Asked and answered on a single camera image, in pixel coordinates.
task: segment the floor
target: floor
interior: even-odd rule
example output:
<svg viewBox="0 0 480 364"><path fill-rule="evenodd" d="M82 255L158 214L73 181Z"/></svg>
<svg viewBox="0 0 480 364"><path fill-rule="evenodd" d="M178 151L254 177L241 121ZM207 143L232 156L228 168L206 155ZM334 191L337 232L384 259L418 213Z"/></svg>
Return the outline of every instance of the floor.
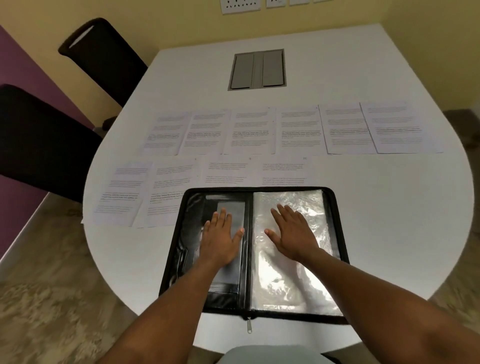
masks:
<svg viewBox="0 0 480 364"><path fill-rule="evenodd" d="M447 113L480 191L480 123ZM81 205L49 194L0 265L0 362L93 363L135 319L89 253ZM465 250L431 301L480 333L480 197ZM344 364L377 363L363 344L330 353ZM189 363L221 355L193 348Z"/></svg>

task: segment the white oval table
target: white oval table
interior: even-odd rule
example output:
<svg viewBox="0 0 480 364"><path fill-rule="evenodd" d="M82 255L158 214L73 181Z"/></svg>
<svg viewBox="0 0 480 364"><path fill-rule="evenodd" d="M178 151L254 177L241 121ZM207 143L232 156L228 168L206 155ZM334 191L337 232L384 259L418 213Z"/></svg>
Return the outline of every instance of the white oval table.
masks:
<svg viewBox="0 0 480 364"><path fill-rule="evenodd" d="M287 87L227 91L235 53L285 49ZM468 160L454 130L380 25L217 43L159 52L98 149L84 194L89 214L116 165L162 111L409 100L443 153L319 156L316 185L338 200L352 265L429 298L464 247L473 211ZM135 313L157 297L173 226L85 224L101 274ZM194 344L301 344L327 352L359 342L350 326L202 314Z"/></svg>

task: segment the black office chair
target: black office chair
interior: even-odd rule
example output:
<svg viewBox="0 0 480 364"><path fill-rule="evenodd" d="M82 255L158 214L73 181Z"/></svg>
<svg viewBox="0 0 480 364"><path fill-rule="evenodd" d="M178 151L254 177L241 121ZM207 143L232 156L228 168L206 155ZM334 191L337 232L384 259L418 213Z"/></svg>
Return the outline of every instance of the black office chair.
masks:
<svg viewBox="0 0 480 364"><path fill-rule="evenodd" d="M59 53L71 58L121 106L147 70L135 51L103 18L78 28L60 46Z"/></svg>
<svg viewBox="0 0 480 364"><path fill-rule="evenodd" d="M0 85L0 174L82 202L102 138L12 85Z"/></svg>

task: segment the wall socket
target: wall socket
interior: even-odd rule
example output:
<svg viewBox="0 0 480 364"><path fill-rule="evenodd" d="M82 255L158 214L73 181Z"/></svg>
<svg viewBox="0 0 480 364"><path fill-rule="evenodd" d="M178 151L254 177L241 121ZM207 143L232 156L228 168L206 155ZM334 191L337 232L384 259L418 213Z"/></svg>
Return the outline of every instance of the wall socket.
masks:
<svg viewBox="0 0 480 364"><path fill-rule="evenodd" d="M290 5L310 4L310 0L290 0Z"/></svg>
<svg viewBox="0 0 480 364"><path fill-rule="evenodd" d="M266 0L267 8L279 8L287 5L287 0Z"/></svg>
<svg viewBox="0 0 480 364"><path fill-rule="evenodd" d="M220 0L222 14L233 12L254 12L260 10L261 0Z"/></svg>

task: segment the hand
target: hand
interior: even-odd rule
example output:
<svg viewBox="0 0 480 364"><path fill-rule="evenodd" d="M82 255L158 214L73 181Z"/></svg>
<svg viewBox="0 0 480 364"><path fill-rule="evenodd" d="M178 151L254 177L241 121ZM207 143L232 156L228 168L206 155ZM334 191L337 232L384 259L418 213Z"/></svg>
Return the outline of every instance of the hand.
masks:
<svg viewBox="0 0 480 364"><path fill-rule="evenodd" d="M239 252L245 230L240 228L232 239L231 226L232 214L227 215L225 208L222 208L220 216L215 211L212 221L207 221L204 226L199 259L213 264L217 270L235 259Z"/></svg>
<svg viewBox="0 0 480 364"><path fill-rule="evenodd" d="M306 259L320 249L315 235L300 212L293 211L288 205L278 204L276 207L280 213L274 208L270 211L280 228L281 237L269 229L265 229L265 234L280 253L305 265Z"/></svg>

